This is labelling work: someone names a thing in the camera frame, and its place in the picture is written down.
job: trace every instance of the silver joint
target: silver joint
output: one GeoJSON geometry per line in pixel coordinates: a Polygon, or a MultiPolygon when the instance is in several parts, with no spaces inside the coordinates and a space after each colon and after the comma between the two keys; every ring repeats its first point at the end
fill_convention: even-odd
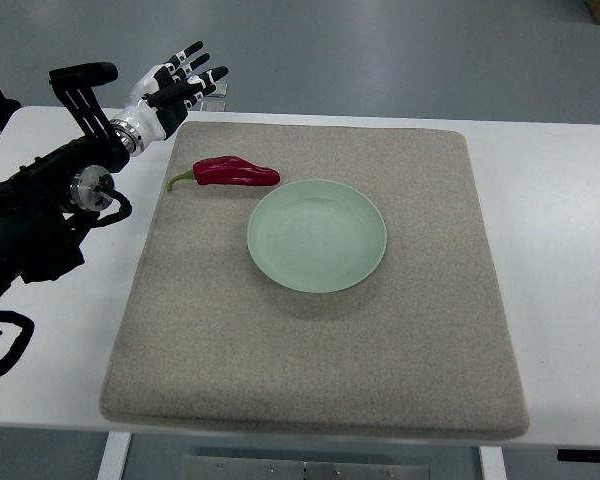
{"type": "Polygon", "coordinates": [[[142,135],[132,125],[118,118],[111,120],[111,125],[130,155],[144,152],[142,135]]]}
{"type": "Polygon", "coordinates": [[[113,199],[96,188],[104,175],[109,175],[109,171],[100,165],[90,165],[76,173],[69,185],[71,203],[88,212],[99,212],[111,205],[113,199]]]}

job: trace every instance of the white table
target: white table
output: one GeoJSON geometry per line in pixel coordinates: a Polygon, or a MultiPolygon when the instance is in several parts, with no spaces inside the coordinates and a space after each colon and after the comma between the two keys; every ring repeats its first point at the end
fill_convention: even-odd
{"type": "MultiPolygon", "coordinates": [[[[206,112],[190,120],[462,133],[531,419],[526,435],[503,444],[600,447],[600,126],[206,112]]],[[[0,137],[0,180],[80,135],[62,108],[18,111],[0,137]]],[[[109,422],[98,398],[173,141],[152,144],[115,176],[133,215],[89,234],[85,265],[56,282],[18,280],[0,299],[36,323],[0,379],[0,426],[164,431],[109,422]]]]}

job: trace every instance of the light green bowl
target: light green bowl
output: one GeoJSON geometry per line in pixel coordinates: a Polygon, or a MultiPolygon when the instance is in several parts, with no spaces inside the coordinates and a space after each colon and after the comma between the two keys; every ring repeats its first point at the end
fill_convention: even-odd
{"type": "Polygon", "coordinates": [[[301,180],[258,203],[247,244],[256,265],[280,285],[336,292],[375,270],[387,229],[376,206],[357,190],[329,180],[301,180]]]}

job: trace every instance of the robot finger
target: robot finger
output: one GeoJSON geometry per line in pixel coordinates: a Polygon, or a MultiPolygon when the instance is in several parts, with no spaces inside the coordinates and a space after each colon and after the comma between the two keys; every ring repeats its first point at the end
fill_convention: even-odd
{"type": "Polygon", "coordinates": [[[164,108],[177,101],[190,99],[198,92],[202,92],[205,88],[213,85],[217,80],[224,77],[229,70],[227,67],[217,67],[212,70],[207,70],[200,75],[194,75],[187,78],[184,82],[177,82],[168,87],[161,88],[153,95],[146,97],[149,106],[154,108],[164,108]]]}
{"type": "Polygon", "coordinates": [[[167,67],[171,75],[175,74],[178,67],[183,63],[186,63],[187,58],[200,50],[202,46],[202,42],[196,42],[193,45],[188,46],[184,50],[181,50],[173,55],[167,62],[165,62],[164,66],[167,67]]]}
{"type": "Polygon", "coordinates": [[[196,93],[191,98],[185,100],[184,101],[184,106],[187,107],[187,110],[192,110],[196,103],[198,103],[200,100],[202,100],[205,96],[207,96],[207,95],[215,92],[215,90],[216,90],[216,86],[215,85],[209,85],[204,90],[196,93]]]}
{"type": "Polygon", "coordinates": [[[181,65],[176,70],[175,74],[173,75],[173,81],[179,82],[181,80],[191,77],[194,74],[193,71],[196,68],[198,68],[200,65],[205,63],[207,60],[209,60],[209,58],[211,58],[209,56],[209,54],[205,53],[203,55],[200,55],[198,58],[193,60],[191,63],[188,63],[186,65],[181,65]]]}

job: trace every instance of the red chili pepper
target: red chili pepper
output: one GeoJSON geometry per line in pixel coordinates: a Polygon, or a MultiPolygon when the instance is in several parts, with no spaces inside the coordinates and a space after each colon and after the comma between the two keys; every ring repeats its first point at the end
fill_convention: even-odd
{"type": "Polygon", "coordinates": [[[196,180],[200,185],[251,185],[270,186],[280,181],[280,174],[267,167],[258,167],[232,155],[206,158],[193,164],[189,172],[173,177],[167,183],[167,192],[173,183],[182,180],[196,180]]]}

